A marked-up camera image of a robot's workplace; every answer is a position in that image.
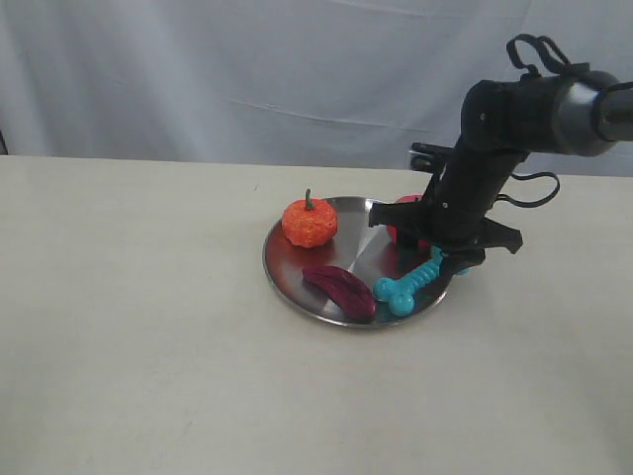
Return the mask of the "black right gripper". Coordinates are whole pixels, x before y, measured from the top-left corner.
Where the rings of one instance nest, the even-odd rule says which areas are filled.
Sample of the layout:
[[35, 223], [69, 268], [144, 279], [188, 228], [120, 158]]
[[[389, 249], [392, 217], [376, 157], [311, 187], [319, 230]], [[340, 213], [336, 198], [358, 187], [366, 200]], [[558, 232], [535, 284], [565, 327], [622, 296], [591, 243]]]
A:
[[[457, 147], [441, 173], [432, 177], [417, 203], [402, 204], [415, 213], [413, 230], [445, 252], [441, 278], [452, 279], [485, 261], [486, 248], [503, 247], [516, 253], [523, 245], [521, 232], [494, 222], [486, 213], [514, 168], [523, 161], [516, 150], [475, 152]], [[374, 204], [368, 226], [387, 226], [390, 204]], [[398, 229], [398, 247], [418, 250], [418, 238]]]

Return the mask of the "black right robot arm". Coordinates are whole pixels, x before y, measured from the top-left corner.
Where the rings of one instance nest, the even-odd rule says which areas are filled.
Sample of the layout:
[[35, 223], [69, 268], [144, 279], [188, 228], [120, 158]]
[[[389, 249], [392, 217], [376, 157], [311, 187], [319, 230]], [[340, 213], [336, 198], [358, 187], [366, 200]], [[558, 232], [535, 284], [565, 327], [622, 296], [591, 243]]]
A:
[[607, 73], [483, 80], [464, 99], [454, 146], [412, 144], [411, 168], [431, 176], [421, 199], [375, 204], [368, 224], [439, 247], [452, 273], [481, 264], [488, 248], [517, 253], [520, 231], [487, 217], [497, 201], [520, 204], [500, 192], [515, 168], [532, 153], [594, 157], [631, 139], [632, 85]]

